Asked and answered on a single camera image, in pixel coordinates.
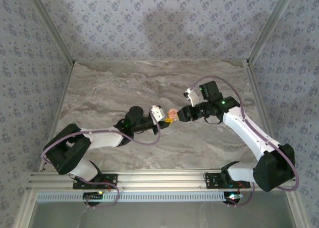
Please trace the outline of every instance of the wire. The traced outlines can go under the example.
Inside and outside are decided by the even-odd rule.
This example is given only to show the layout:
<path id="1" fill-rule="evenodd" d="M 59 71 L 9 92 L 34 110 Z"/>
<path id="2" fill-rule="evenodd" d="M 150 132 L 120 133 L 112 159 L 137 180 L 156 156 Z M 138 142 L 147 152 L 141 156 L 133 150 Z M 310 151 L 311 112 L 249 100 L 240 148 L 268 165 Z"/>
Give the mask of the wire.
<path id="1" fill-rule="evenodd" d="M 251 200 L 253 199 L 254 197 L 254 193 L 255 193 L 255 183 L 252 183 L 252 186 L 253 186 L 253 190 L 251 191 L 251 194 L 248 198 L 247 201 L 245 201 L 243 204 L 236 204 L 233 200 L 231 199 L 226 199 L 227 201 L 233 203 L 233 204 L 228 204 L 229 206 L 233 206 L 233 207 L 242 207 L 242 206 L 245 206 L 247 205 L 249 202 L 251 202 Z"/>
<path id="2" fill-rule="evenodd" d="M 205 173 L 203 174 L 203 178 L 205 179 L 205 181 L 207 180 L 206 174 L 209 174 L 209 173 L 208 173 L 208 172 L 205 172 Z"/>
<path id="3" fill-rule="evenodd" d="M 248 125 L 248 127 L 257 135 L 259 136 L 264 142 L 268 142 L 268 144 L 273 148 L 275 149 L 284 159 L 285 161 L 289 164 L 289 166 L 291 167 L 292 171 L 294 172 L 295 174 L 295 177 L 296 177 L 296 183 L 294 185 L 294 187 L 292 188 L 282 188 L 282 187 L 277 187 L 279 190 L 282 190 L 282 191 L 285 191 L 285 192 L 292 192 L 292 191 L 295 191 L 298 186 L 299 186 L 299 175 L 298 175 L 298 172 L 295 168 L 295 166 L 293 165 L 293 163 L 290 161 L 290 159 L 276 146 L 274 145 L 272 142 L 268 141 L 267 138 L 265 138 L 262 134 L 260 134 L 260 132 L 258 132 L 250 123 L 249 121 L 245 118 L 245 111 L 244 111 L 244 103 L 241 99 L 241 96 L 239 95 L 239 93 L 237 92 L 237 90 L 228 82 L 226 81 L 225 79 L 219 77 L 219 76 L 215 76 L 215 75 L 207 75 L 207 76 L 204 76 L 202 78 L 200 78 L 199 80 L 197 80 L 194 84 L 192 84 L 190 86 L 190 90 L 192 90 L 200 81 L 206 79 L 206 78 L 215 78 L 215 79 L 219 79 L 223 82 L 225 82 L 236 94 L 236 96 L 238 97 L 238 100 L 239 100 L 239 105 L 240 105 L 240 111 L 241 111 L 241 115 L 243 117 L 243 120 L 245 121 L 245 123 Z"/>
<path id="4" fill-rule="evenodd" d="M 220 121 L 220 122 L 215 122 L 215 123 L 213 123 L 213 122 L 208 122 L 206 118 L 204 118 L 204 120 L 205 120 L 205 122 L 208 123 L 208 124 L 215 124 L 215 125 L 217 125 L 217 124 L 220 124 L 220 123 L 221 123 L 221 121 Z"/>
<path id="5" fill-rule="evenodd" d="M 114 188 L 116 189 L 116 191 L 117 191 L 117 195 L 116 195 L 116 197 L 115 197 L 115 200 L 114 200 L 112 203 L 107 204 L 107 205 L 105 205 L 105 206 L 94 207 L 94 206 L 89 205 L 89 200 L 90 200 L 90 199 L 92 198 L 92 196 L 94 196 L 94 195 L 88 196 L 88 197 L 86 198 L 86 202 L 85 202 L 85 204 L 87 205 L 88 208 L 100 209 L 100 208 L 111 207 L 111 206 L 113 206 L 115 203 L 117 203 L 117 201 L 118 201 L 119 198 L 120 198 L 120 190 L 119 190 L 119 188 L 118 188 L 116 185 L 112 184 L 112 183 L 109 183 L 109 182 L 89 182 L 89 181 L 84 180 L 82 177 L 78 177 L 78 176 L 77 176 L 77 178 L 78 178 L 80 181 L 82 181 L 82 182 L 84 182 L 84 183 L 87 183 L 87 184 L 90 184 L 90 185 L 107 185 L 107 186 L 111 186 L 111 187 L 114 187 Z"/>
<path id="6" fill-rule="evenodd" d="M 244 184 L 242 184 L 241 182 L 238 182 L 238 185 L 239 185 L 240 187 L 242 187 L 243 189 L 245 189 L 245 192 L 244 192 L 244 194 L 243 194 L 243 196 L 245 196 L 245 195 L 246 195 L 246 187 L 245 187 Z"/>
<path id="7" fill-rule="evenodd" d="M 45 154 L 50 151 L 52 148 L 54 148 L 56 145 L 58 145 L 59 143 L 63 142 L 64 140 L 70 138 L 70 137 L 74 137 L 74 136 L 77 136 L 77 135 L 81 135 L 81 134 L 92 134 L 92 133 L 116 133 L 116 134 L 119 134 L 119 135 L 122 135 L 124 137 L 126 137 L 127 139 L 129 139 L 130 141 L 132 142 L 135 142 L 135 143 L 138 143 L 138 144 L 141 144 L 141 145 L 148 145 L 148 146 L 151 146 L 151 145 L 155 145 L 158 143 L 158 141 L 160 140 L 160 126 L 159 126 L 159 122 L 155 119 L 154 115 L 152 114 L 152 111 L 151 111 L 152 108 L 150 108 L 150 115 L 151 115 L 151 118 L 155 121 L 156 123 L 156 127 L 158 129 L 158 137 L 157 139 L 154 141 L 154 142 L 151 142 L 151 143 L 144 143 L 144 142 L 139 142 L 139 141 L 136 141 L 135 139 L 127 136 L 125 133 L 122 133 L 120 131 L 117 131 L 117 130 L 110 130 L 110 129 L 99 129 L 99 130 L 94 130 L 94 131 L 81 131 L 81 132 L 75 132 L 75 133 L 71 133 L 69 135 L 66 135 L 64 136 L 63 138 L 55 141 L 54 143 L 52 143 L 50 146 L 48 146 L 46 149 L 44 149 L 44 151 L 42 152 L 41 154 L 41 159 L 44 160 L 46 163 L 48 164 L 51 164 L 51 162 L 49 160 L 47 160 L 45 158 Z"/>

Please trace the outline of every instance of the metal frame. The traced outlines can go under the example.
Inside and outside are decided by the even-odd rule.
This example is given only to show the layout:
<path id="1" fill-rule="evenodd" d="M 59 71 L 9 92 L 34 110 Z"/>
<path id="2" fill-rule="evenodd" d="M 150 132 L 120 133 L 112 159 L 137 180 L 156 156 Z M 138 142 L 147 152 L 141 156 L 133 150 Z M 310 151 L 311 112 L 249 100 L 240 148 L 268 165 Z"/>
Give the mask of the metal frame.
<path id="1" fill-rule="evenodd" d="M 266 21 L 266 24 L 264 25 L 262 31 L 260 32 L 260 35 L 247 58 L 249 61 L 249 64 L 254 64 L 255 61 L 257 60 L 257 57 L 262 52 L 268 38 L 273 33 L 273 30 L 275 29 L 277 22 L 279 21 L 282 14 L 285 12 L 289 2 L 290 0 L 277 0 L 274 6 L 274 9 L 270 13 Z"/>
<path id="2" fill-rule="evenodd" d="M 58 108 L 57 108 L 57 111 L 56 111 L 56 114 L 55 114 L 55 117 L 54 117 L 53 125 L 52 125 L 52 128 L 50 130 L 50 134 L 49 134 L 49 138 L 48 138 L 47 142 L 49 142 L 54 137 L 55 129 L 56 129 L 56 126 L 58 124 L 58 120 L 59 120 L 60 115 L 61 115 L 62 105 L 63 105 L 64 97 L 65 97 L 65 94 L 66 94 L 66 91 L 67 91 L 67 88 L 68 88 L 68 85 L 69 85 L 69 82 L 70 82 L 70 78 L 71 78 L 71 74 L 72 74 L 72 71 L 73 71 L 73 67 L 74 67 L 74 64 L 72 64 L 70 66 L 69 73 L 68 73 L 68 75 L 66 77 L 66 81 L 65 81 L 64 88 L 63 88 L 63 91 L 62 91 L 61 99 L 60 99 L 60 102 L 59 102 L 59 105 L 58 105 Z M 44 163 L 43 160 L 41 160 L 40 166 L 39 166 L 39 169 L 38 169 L 39 172 L 43 171 L 44 166 L 45 166 L 45 163 Z"/>
<path id="3" fill-rule="evenodd" d="M 116 192 L 105 192 L 89 202 L 113 202 Z M 38 202 L 83 202 L 83 192 L 40 192 Z M 117 202 L 224 202 L 224 192 L 125 192 L 119 195 Z"/>
<path id="4" fill-rule="evenodd" d="M 54 25 L 53 20 L 51 19 L 49 13 L 45 9 L 45 6 L 43 5 L 41 0 L 30 0 L 31 3 L 33 4 L 36 12 L 39 14 L 39 16 L 42 19 L 43 24 L 45 25 L 46 29 L 48 32 L 51 34 L 51 37 L 53 39 L 53 42 L 56 44 L 58 49 L 61 52 L 61 55 L 63 56 L 64 60 L 69 64 L 73 64 L 73 59 L 68 51 L 59 31 Z"/>
<path id="5" fill-rule="evenodd" d="M 205 172 L 220 172 L 217 169 L 123 170 L 108 172 L 119 174 L 118 187 L 125 194 L 166 192 L 183 195 L 185 193 L 212 194 L 212 192 L 232 191 L 231 189 L 206 189 L 203 174 Z M 291 188 L 293 183 L 294 181 L 287 182 L 283 184 L 283 187 Z M 68 195 L 78 194 L 80 191 L 72 190 L 72 185 L 73 180 L 69 176 L 61 176 L 55 172 L 32 173 L 14 227 L 27 228 L 29 226 L 37 198 L 39 195 L 43 195 L 43 192 L 49 194 L 52 192 L 61 192 Z M 262 192 L 259 187 L 256 187 L 256 191 Z M 311 228 L 299 192 L 287 192 L 286 194 L 297 228 Z"/>
<path id="6" fill-rule="evenodd" d="M 258 115 L 261 119 L 262 127 L 267 134 L 269 134 L 271 137 L 275 137 L 274 131 L 269 121 L 268 112 L 264 103 L 264 99 L 258 86 L 258 81 L 256 78 L 254 68 L 252 65 L 249 65 L 247 61 L 243 61 L 243 66 L 246 71 L 246 76 L 254 95 L 255 104 L 258 111 Z"/>

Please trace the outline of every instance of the glass panel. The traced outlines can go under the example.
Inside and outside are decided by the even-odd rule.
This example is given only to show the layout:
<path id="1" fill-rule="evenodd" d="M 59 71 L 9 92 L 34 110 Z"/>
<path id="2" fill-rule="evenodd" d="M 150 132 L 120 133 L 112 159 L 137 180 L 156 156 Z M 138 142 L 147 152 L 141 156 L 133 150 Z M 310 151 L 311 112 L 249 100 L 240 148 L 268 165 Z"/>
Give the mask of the glass panel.
<path id="1" fill-rule="evenodd" d="M 29 228 L 295 228 L 284 192 L 256 192 L 250 204 L 117 203 L 87 209 L 82 202 L 37 203 Z"/>

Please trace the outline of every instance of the patterned wallpaper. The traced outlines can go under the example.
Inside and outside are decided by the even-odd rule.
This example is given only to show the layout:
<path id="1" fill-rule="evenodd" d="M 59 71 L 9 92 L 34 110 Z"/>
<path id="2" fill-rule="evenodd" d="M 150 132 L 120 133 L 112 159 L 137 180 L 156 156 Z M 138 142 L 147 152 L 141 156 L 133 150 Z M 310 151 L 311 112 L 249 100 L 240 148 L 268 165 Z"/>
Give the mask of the patterned wallpaper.
<path id="1" fill-rule="evenodd" d="M 29 0 L 0 0 L 0 227 L 40 163 L 69 66 Z"/>
<path id="2" fill-rule="evenodd" d="M 74 60 L 247 58 L 277 0 L 42 0 Z"/>
<path id="3" fill-rule="evenodd" d="M 296 151 L 300 192 L 319 228 L 319 0 L 292 0 L 254 65 L 281 142 Z"/>

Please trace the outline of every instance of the gray marble tabletop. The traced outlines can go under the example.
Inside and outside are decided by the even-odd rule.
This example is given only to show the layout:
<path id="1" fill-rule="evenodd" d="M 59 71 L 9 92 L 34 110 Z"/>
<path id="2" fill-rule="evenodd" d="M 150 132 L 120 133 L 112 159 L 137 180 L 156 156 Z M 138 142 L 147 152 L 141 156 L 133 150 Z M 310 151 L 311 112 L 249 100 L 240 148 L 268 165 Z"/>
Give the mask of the gray marble tabletop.
<path id="1" fill-rule="evenodd" d="M 69 123 L 81 128 L 109 128 L 132 106 L 142 107 L 145 114 L 151 105 L 180 109 L 188 104 L 183 92 L 205 75 L 228 80 L 242 96 L 248 116 L 260 125 L 253 94 L 239 61 L 90 62 L 74 65 L 56 134 Z M 224 96 L 236 97 L 225 83 L 217 81 L 217 84 Z M 156 136 L 146 131 L 135 139 L 150 143 Z M 160 141 L 154 146 L 130 142 L 122 147 L 94 149 L 85 157 L 101 170 L 220 168 L 235 160 L 254 160 L 252 152 L 230 128 L 224 124 L 209 125 L 203 119 L 173 122 L 162 130 Z M 46 171 L 52 171 L 52 167 L 46 166 Z"/>

